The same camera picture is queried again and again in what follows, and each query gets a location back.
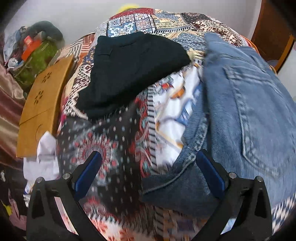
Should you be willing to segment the brown wooden wardrobe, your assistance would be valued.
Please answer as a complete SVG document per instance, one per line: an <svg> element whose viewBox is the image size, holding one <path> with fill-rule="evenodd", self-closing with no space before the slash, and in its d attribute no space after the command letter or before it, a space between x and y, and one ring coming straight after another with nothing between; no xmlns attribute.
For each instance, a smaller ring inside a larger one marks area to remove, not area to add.
<svg viewBox="0 0 296 241"><path fill-rule="evenodd" d="M262 58L278 73L292 50L295 37L284 17L271 1L261 2L251 42Z"/></svg>

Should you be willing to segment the white cloth pile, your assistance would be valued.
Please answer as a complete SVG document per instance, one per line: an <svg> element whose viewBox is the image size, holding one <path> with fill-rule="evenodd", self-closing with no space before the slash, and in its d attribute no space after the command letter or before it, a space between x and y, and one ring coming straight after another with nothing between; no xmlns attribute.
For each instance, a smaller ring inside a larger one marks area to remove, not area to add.
<svg viewBox="0 0 296 241"><path fill-rule="evenodd" d="M23 176L26 180L35 181L43 177L50 181L60 177L56 145L57 140L46 131L39 140L36 154L23 158Z"/></svg>

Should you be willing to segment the orange red box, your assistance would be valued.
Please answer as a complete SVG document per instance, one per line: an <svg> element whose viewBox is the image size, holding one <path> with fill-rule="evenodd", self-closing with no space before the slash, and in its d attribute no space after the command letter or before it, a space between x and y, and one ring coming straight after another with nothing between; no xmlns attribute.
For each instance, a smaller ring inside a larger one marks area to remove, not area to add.
<svg viewBox="0 0 296 241"><path fill-rule="evenodd" d="M26 61L28 59L28 57L37 49L40 47L40 45L42 44L42 40L40 39L36 39L33 40L30 36L25 37L24 39L24 46L25 49L22 53L22 60Z"/></svg>

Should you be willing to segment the blue denim jeans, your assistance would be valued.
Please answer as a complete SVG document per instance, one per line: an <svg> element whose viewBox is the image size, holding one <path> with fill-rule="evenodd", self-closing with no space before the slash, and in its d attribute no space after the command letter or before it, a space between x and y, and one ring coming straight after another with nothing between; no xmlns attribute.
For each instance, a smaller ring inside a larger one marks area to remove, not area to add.
<svg viewBox="0 0 296 241"><path fill-rule="evenodd" d="M183 133L184 147L168 173L142 181L142 201L208 217L219 199L196 163L206 150L227 172L261 176L272 207L295 193L295 102L250 47L206 33L202 88Z"/></svg>

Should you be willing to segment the bamboo lap desk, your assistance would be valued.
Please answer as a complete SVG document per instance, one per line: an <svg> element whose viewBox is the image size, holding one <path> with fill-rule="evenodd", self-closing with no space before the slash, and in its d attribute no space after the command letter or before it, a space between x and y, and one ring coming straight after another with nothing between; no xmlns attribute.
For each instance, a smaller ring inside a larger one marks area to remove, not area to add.
<svg viewBox="0 0 296 241"><path fill-rule="evenodd" d="M25 102L19 124L16 156L36 155L45 132L55 135L63 88L72 70L74 56L61 58L40 73Z"/></svg>

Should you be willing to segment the grey neck pillow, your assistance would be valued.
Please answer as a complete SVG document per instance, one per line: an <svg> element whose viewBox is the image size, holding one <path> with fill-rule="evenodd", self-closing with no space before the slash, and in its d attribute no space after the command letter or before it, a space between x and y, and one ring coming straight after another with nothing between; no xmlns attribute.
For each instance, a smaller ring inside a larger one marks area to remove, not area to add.
<svg viewBox="0 0 296 241"><path fill-rule="evenodd" d="M31 38L35 38L37 35L41 34L42 40L46 40L48 38L54 41L63 40L63 34L61 31L49 21L40 21L31 25L27 28L27 34Z"/></svg>

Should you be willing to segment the orange striped blanket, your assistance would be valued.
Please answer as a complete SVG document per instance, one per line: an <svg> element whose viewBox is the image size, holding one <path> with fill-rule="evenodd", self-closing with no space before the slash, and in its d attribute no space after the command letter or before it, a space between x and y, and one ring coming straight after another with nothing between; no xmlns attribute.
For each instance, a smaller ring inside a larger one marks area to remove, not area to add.
<svg viewBox="0 0 296 241"><path fill-rule="evenodd" d="M94 41L94 36L95 33L84 35L72 44L67 45L66 47L63 47L62 49L58 50L55 57L53 58L53 63L55 64L62 58L73 56L73 63L76 66L78 66L82 62L84 56L90 50L92 43Z"/></svg>

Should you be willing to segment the folded dark navy garment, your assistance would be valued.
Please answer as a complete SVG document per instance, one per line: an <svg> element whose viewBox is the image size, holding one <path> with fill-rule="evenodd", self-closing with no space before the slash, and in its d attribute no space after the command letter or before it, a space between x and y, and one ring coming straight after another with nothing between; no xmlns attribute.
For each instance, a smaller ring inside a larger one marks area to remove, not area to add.
<svg viewBox="0 0 296 241"><path fill-rule="evenodd" d="M100 36L90 83L79 91L77 108L92 120L114 113L144 89L191 62L185 49L168 38L132 33Z"/></svg>

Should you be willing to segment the green patterned storage box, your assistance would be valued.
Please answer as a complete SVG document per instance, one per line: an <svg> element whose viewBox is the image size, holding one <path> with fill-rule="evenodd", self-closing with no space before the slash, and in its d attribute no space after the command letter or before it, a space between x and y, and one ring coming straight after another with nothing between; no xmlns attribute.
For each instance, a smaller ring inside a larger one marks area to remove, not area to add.
<svg viewBox="0 0 296 241"><path fill-rule="evenodd" d="M20 67L11 70L13 77L24 92L30 91L35 78L48 67L57 51L53 41L45 40Z"/></svg>

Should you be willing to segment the pink striped curtain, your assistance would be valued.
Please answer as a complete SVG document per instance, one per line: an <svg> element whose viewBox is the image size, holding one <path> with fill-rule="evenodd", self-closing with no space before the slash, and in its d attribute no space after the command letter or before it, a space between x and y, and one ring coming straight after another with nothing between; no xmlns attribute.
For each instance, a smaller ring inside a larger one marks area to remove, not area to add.
<svg viewBox="0 0 296 241"><path fill-rule="evenodd" d="M22 170L16 157L19 121L25 104L23 90L4 66L4 34L1 33L1 164Z"/></svg>

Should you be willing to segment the colourful patchwork bedspread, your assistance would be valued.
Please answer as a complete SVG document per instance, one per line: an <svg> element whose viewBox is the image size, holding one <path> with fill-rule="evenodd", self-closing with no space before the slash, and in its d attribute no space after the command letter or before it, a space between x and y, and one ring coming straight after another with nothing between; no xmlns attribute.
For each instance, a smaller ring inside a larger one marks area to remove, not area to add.
<svg viewBox="0 0 296 241"><path fill-rule="evenodd" d="M136 32L181 44L192 62L143 90L117 113L91 122L76 103L79 91L90 83L97 39ZM181 136L202 86L206 32L217 33L237 47L253 46L224 23L201 13L123 11L96 29L90 50L65 87L57 141L60 170L72 172L93 151L100 152L102 166L80 204L108 240L191 240L206 222L139 200L142 178L166 173L182 149Z"/></svg>

